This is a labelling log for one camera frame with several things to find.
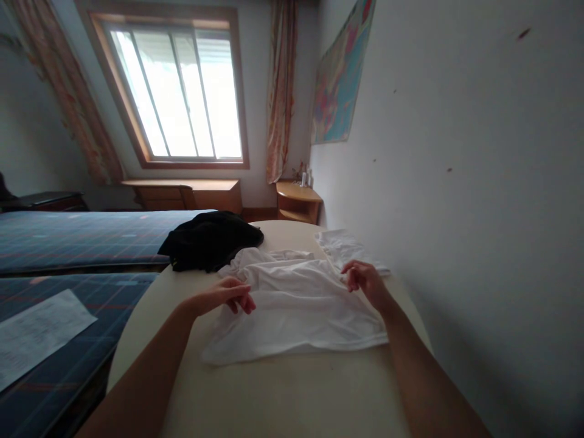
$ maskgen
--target poster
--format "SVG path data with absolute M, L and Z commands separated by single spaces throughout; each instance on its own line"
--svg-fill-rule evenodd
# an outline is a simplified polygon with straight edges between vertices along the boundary
M 316 74 L 311 143 L 346 141 L 361 81 L 375 0 L 357 0 Z

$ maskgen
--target round table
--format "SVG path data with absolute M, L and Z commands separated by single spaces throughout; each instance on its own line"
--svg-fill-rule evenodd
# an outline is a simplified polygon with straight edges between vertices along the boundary
M 265 235 L 260 249 L 312 251 L 317 258 L 325 258 L 314 239 L 315 232 L 324 228 L 293 221 L 261 221 L 254 225 Z M 218 274 L 202 271 L 176 273 L 170 266 L 160 274 L 122 333 L 109 373 L 108 391 L 172 310 L 218 279 Z M 386 284 L 430 348 L 423 322 L 403 285 L 393 276 Z M 218 312 L 215 309 L 193 325 L 162 436 L 409 436 L 387 346 L 208 366 L 201 363 L 200 353 Z

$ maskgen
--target folded shirt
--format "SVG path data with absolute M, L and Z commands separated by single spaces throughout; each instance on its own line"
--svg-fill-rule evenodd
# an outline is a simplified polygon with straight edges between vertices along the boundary
M 246 248 L 219 275 L 250 284 L 257 308 L 251 315 L 221 309 L 201 354 L 206 363 L 360 350 L 388 341 L 383 323 L 356 294 L 347 292 L 326 260 L 314 260 L 312 253 Z
M 345 229 L 321 231 L 315 234 L 315 239 L 330 263 L 339 271 L 351 260 L 360 260 L 372 264 L 381 276 L 390 274 L 389 268 Z

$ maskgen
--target curtain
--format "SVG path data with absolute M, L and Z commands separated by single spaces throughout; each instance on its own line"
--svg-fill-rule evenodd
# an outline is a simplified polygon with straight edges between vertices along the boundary
M 50 0 L 4 0 L 16 18 L 30 62 L 60 104 L 62 123 L 77 141 L 95 183 L 116 184 L 123 170 Z
M 273 0 L 268 81 L 268 184 L 280 179 L 288 160 L 297 38 L 297 0 Z

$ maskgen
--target bed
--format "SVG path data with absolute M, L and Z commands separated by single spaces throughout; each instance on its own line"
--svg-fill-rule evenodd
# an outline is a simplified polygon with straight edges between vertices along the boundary
M 0 279 L 0 321 L 65 289 L 98 320 L 0 392 L 2 437 L 72 436 L 105 393 L 109 363 L 155 273 Z
M 164 266 L 168 233 L 200 213 L 11 212 L 0 215 L 0 274 L 93 266 Z

